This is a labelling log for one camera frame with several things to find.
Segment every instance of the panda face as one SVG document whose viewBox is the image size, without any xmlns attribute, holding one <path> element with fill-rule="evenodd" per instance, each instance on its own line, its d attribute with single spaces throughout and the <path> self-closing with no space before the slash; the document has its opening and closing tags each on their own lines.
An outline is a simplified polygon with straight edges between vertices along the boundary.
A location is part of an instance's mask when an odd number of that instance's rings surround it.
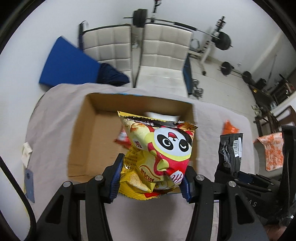
<svg viewBox="0 0 296 241">
<path fill-rule="evenodd" d="M 191 153 L 191 146 L 185 137 L 175 129 L 161 127 L 154 131 L 154 142 L 163 152 L 173 156 L 187 156 Z"/>
</svg>

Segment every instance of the orange and white cloth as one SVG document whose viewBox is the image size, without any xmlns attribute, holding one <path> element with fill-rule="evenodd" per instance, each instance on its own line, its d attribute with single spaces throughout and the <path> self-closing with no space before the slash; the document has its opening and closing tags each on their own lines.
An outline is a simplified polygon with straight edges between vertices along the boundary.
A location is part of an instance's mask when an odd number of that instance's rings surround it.
<svg viewBox="0 0 296 241">
<path fill-rule="evenodd" d="M 281 132 L 258 137 L 258 140 L 264 145 L 266 171 L 270 172 L 283 167 L 283 144 L 284 140 Z"/>
</svg>

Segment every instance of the black snack bag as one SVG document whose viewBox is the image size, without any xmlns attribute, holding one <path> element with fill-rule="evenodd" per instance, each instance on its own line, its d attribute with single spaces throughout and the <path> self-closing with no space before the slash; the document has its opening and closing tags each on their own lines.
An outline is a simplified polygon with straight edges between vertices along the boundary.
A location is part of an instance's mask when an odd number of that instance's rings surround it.
<svg viewBox="0 0 296 241">
<path fill-rule="evenodd" d="M 237 177 L 242 160 L 242 133 L 220 136 L 217 170 Z"/>
</svg>

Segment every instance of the chair backrest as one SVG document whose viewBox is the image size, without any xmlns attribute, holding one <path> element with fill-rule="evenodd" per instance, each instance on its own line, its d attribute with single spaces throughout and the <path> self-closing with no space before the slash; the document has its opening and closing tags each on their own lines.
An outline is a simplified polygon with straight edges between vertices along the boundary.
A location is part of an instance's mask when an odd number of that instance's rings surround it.
<svg viewBox="0 0 296 241">
<path fill-rule="evenodd" d="M 159 23 L 147 23 L 143 31 L 140 66 L 183 70 L 193 33 Z"/>
<path fill-rule="evenodd" d="M 133 83 L 131 25 L 113 25 L 83 31 L 83 51 L 100 63 L 109 63 Z"/>
<path fill-rule="evenodd" d="M 296 112 L 292 106 L 288 106 L 281 113 L 276 116 L 279 126 L 293 123 L 296 126 Z"/>
</svg>

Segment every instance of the barbell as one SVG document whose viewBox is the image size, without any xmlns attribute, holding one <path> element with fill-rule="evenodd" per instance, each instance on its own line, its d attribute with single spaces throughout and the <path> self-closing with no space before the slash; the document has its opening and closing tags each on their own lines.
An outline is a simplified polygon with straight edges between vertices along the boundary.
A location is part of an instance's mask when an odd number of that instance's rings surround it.
<svg viewBox="0 0 296 241">
<path fill-rule="evenodd" d="M 245 71 L 243 73 L 240 73 L 234 69 L 234 67 L 229 62 L 224 62 L 221 65 L 221 72 L 223 75 L 227 76 L 231 72 L 235 72 L 237 74 L 240 74 L 242 76 L 242 79 L 247 83 L 250 84 L 252 79 L 252 74 L 249 71 Z"/>
<path fill-rule="evenodd" d="M 143 28 L 146 20 L 154 20 L 154 21 L 162 21 L 162 22 L 167 22 L 167 23 L 172 23 L 173 25 L 179 26 L 179 27 L 183 27 L 183 28 L 187 28 L 193 31 L 198 31 L 198 32 L 202 32 L 206 35 L 209 35 L 212 37 L 212 42 L 215 43 L 215 46 L 218 49 L 221 50 L 227 50 L 229 49 L 231 46 L 231 39 L 229 37 L 229 35 L 227 35 L 224 32 L 218 32 L 218 36 L 209 34 L 207 32 L 204 32 L 202 30 L 197 29 L 196 27 L 187 25 L 187 24 L 183 24 L 183 23 L 179 23 L 179 22 L 174 22 L 174 21 L 169 21 L 169 20 L 164 20 L 164 19 L 158 19 L 158 18 L 148 18 L 147 17 L 147 9 L 138 9 L 135 10 L 133 12 L 133 16 L 132 17 L 124 17 L 124 19 L 130 18 L 133 19 L 133 25 L 136 26 L 137 28 Z"/>
</svg>

